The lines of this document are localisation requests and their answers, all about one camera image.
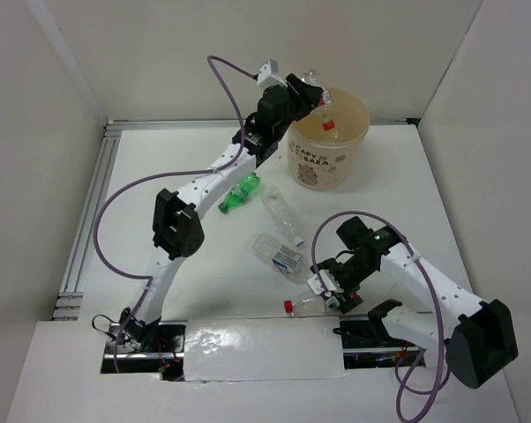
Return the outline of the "small red label bottle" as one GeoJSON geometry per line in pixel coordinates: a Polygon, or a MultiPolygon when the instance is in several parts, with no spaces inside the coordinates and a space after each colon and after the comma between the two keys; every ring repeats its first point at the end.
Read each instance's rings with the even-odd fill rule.
{"type": "Polygon", "coordinates": [[[320,116],[324,131],[334,130],[333,99],[329,93],[324,77],[316,70],[309,69],[302,74],[301,80],[307,85],[313,85],[322,89],[323,92],[315,112],[320,116]]]}

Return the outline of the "large red label bottle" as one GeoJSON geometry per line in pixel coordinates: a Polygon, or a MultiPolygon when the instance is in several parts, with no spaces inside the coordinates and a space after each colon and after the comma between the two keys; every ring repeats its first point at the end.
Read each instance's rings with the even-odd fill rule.
{"type": "Polygon", "coordinates": [[[337,315],[337,312],[326,306],[322,297],[312,293],[303,293],[293,300],[283,301],[287,315],[293,317],[318,317],[337,315]]]}

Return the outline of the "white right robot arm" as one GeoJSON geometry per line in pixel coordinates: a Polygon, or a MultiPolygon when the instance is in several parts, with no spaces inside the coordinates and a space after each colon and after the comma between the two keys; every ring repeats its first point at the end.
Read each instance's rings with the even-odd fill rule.
{"type": "Polygon", "coordinates": [[[378,230],[354,216],[337,230],[349,257],[310,267],[307,285],[325,307],[342,315],[362,303],[361,283],[380,272],[430,308],[418,313],[401,300],[383,301],[368,313],[368,334],[377,345],[404,340],[433,351],[465,386],[477,389],[518,357],[509,308],[486,301],[453,282],[422,258],[400,232],[378,230]]]}

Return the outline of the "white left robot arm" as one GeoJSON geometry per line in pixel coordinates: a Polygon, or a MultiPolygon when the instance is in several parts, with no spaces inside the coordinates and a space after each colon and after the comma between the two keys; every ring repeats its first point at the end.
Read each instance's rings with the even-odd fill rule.
{"type": "Polygon", "coordinates": [[[267,87],[224,153],[180,189],[161,190],[153,213],[153,250],[149,279],[132,306],[121,313],[125,339],[139,352],[159,336],[163,301],[185,259],[203,244],[202,220],[214,203],[244,176],[276,152],[289,126],[322,105],[323,89],[290,74],[285,83],[267,87]]]}

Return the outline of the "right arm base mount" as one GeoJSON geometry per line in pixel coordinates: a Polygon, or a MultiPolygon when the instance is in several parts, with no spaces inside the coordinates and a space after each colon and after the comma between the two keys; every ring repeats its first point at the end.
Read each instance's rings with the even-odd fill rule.
{"type": "Polygon", "coordinates": [[[346,370],[391,368],[402,358],[400,366],[408,367],[418,354],[407,341],[377,335],[367,316],[340,319],[333,334],[340,338],[346,370]]]}

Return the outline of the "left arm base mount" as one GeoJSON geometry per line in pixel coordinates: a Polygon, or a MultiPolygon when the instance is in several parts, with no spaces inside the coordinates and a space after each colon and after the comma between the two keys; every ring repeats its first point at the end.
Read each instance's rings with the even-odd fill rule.
{"type": "Polygon", "coordinates": [[[157,374],[163,381],[185,381],[185,324],[159,323],[153,337],[143,343],[125,332],[119,335],[118,322],[106,315],[95,315],[91,324],[105,336],[102,374],[157,374]]]}

